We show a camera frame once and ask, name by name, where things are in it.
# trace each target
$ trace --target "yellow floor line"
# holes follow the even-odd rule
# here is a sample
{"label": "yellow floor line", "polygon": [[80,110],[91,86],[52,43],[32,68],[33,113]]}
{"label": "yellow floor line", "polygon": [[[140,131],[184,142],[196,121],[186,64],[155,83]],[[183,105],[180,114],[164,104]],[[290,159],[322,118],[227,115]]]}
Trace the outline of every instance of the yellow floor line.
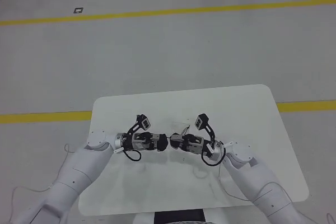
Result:
{"label": "yellow floor line", "polygon": [[31,18],[27,20],[0,21],[0,26],[23,25],[23,24],[43,24],[43,23],[50,23],[50,22],[108,20],[108,19],[113,19],[113,18],[162,16],[162,15],[174,15],[174,14],[186,14],[186,13],[223,12],[223,11],[239,11],[239,10],[262,10],[262,9],[267,9],[267,8],[318,6],[322,4],[336,4],[336,0],[310,0],[310,1],[296,1],[296,2],[245,4],[245,5],[237,5],[237,6],[179,8],[175,10],[123,12],[123,13],[115,13],[115,14],[81,15],[81,16],[69,16],[69,17],[59,17],[59,18]]}
{"label": "yellow floor line", "polygon": [[[305,102],[278,102],[280,113],[336,110],[336,100],[305,101]],[[0,124],[36,123],[36,122],[78,122],[91,120],[91,111],[70,111],[37,114],[2,114]]]}

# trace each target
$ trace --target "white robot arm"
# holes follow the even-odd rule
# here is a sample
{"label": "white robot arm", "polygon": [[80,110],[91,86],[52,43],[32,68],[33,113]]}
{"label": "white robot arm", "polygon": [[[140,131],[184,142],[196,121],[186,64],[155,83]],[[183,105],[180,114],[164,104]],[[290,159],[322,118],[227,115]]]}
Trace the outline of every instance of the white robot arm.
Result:
{"label": "white robot arm", "polygon": [[[21,213],[13,224],[65,224],[68,213],[78,196],[102,173],[114,152],[124,152],[133,160],[141,159],[139,150],[163,151],[168,145],[165,134],[149,132],[146,116],[137,115],[134,126],[127,133],[106,134],[104,130],[91,132],[84,146],[77,149],[63,166],[48,194]],[[128,156],[127,151],[139,153],[139,159]]]}
{"label": "white robot arm", "polygon": [[250,146],[238,142],[225,145],[224,167],[246,198],[257,206],[271,224],[303,224],[305,218],[294,208],[268,166]]}
{"label": "white robot arm", "polygon": [[14,224],[65,224],[77,197],[102,173],[115,150],[116,136],[92,133],[76,150],[48,194],[21,213]]}
{"label": "white robot arm", "polygon": [[[208,166],[223,163],[246,198],[256,205],[272,224],[305,223],[282,188],[274,184],[278,183],[276,176],[253,155],[250,146],[237,142],[223,144],[215,140],[214,131],[209,126],[205,114],[198,116],[195,126],[199,130],[205,129],[210,141],[192,134],[174,133],[169,138],[171,146],[200,154]],[[168,141],[165,134],[136,133],[139,128],[147,130],[149,127],[148,118],[142,114],[137,116],[135,125],[127,133],[110,135],[104,130],[91,132],[87,143],[69,158],[48,194],[21,213],[13,224],[66,224],[68,213],[77,197],[100,176],[113,153],[124,152],[130,160],[139,161],[140,150],[166,149]],[[139,159],[131,158],[127,151],[138,152]],[[212,161],[220,159],[216,164],[209,164],[204,156]],[[249,169],[240,169],[248,164]]]}

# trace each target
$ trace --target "black cable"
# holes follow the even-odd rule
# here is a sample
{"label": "black cable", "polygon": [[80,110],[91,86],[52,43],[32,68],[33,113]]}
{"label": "black cable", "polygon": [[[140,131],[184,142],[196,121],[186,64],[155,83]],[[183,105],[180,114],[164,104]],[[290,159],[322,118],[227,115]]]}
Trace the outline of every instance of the black cable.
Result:
{"label": "black cable", "polygon": [[134,158],[128,156],[128,153],[126,153],[125,150],[123,150],[123,153],[125,154],[125,156],[127,156],[127,158],[129,158],[130,160],[132,160],[132,161],[134,161],[134,162],[138,162],[139,160],[141,160],[141,158],[142,158],[142,154],[141,154],[138,150],[132,150],[132,151],[134,151],[134,152],[138,152],[138,154],[139,154],[139,158],[138,158],[138,159],[134,159]]}
{"label": "black cable", "polygon": [[185,135],[188,132],[189,128],[190,126],[184,128],[183,131],[181,132],[181,135]]}
{"label": "black cable", "polygon": [[223,155],[222,155],[222,158],[221,158],[221,159],[219,160],[219,162],[217,162],[216,164],[209,164],[209,163],[204,159],[204,157],[203,157],[203,153],[204,153],[204,151],[202,150],[202,153],[200,154],[200,157],[202,158],[202,160],[203,160],[203,162],[204,162],[205,164],[207,164],[208,166],[217,166],[217,165],[221,164],[222,161],[224,160],[225,153],[226,153],[226,149],[225,149],[225,147],[224,147],[224,153],[223,153]]}

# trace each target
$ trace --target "gray floor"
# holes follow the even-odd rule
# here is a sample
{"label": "gray floor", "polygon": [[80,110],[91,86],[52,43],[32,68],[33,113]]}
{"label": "gray floor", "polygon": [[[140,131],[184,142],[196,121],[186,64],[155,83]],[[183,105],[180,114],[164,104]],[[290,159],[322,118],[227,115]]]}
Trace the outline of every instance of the gray floor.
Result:
{"label": "gray floor", "polygon": [[[246,3],[277,2],[249,0]],[[0,21],[219,6],[213,0],[0,1]],[[100,96],[263,83],[276,102],[336,99],[336,6],[123,18],[0,27],[0,114],[91,110]],[[281,114],[310,189],[296,207],[336,220],[336,111]],[[16,185],[45,188],[90,122],[0,125],[0,223]],[[40,194],[19,190],[15,214]],[[253,206],[232,223],[267,223]],[[69,223],[131,223],[132,214]]]}
{"label": "gray floor", "polygon": [[[309,198],[296,203],[297,208],[319,223],[326,223],[327,212],[336,219],[336,111],[285,113],[282,118],[310,190]],[[11,189],[15,185],[38,189],[49,185],[63,160],[63,145],[79,146],[88,130],[89,122],[0,125],[0,221],[9,215]],[[20,191],[15,211],[39,197]],[[226,211],[232,223],[267,223],[253,206]],[[69,223],[130,223],[132,218],[129,214],[83,217],[75,204]]]}

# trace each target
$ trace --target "table top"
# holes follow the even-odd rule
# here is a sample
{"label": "table top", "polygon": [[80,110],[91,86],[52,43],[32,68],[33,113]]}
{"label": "table top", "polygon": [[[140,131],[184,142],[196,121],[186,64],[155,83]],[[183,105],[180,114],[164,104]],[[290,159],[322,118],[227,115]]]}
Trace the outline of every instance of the table top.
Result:
{"label": "table top", "polygon": [[[189,133],[208,139],[205,131],[194,126],[201,113],[208,115],[217,139],[251,145],[294,202],[308,197],[274,98],[264,85],[101,97],[94,103],[90,132],[126,132],[136,115],[144,114],[151,133],[170,136],[190,124]],[[170,146],[163,152],[143,151],[139,162],[114,154],[99,178],[80,195],[78,206],[85,216],[99,216],[250,205],[226,195],[217,180],[218,169],[205,165],[199,155]],[[221,177],[229,193],[244,197],[223,166]]]}

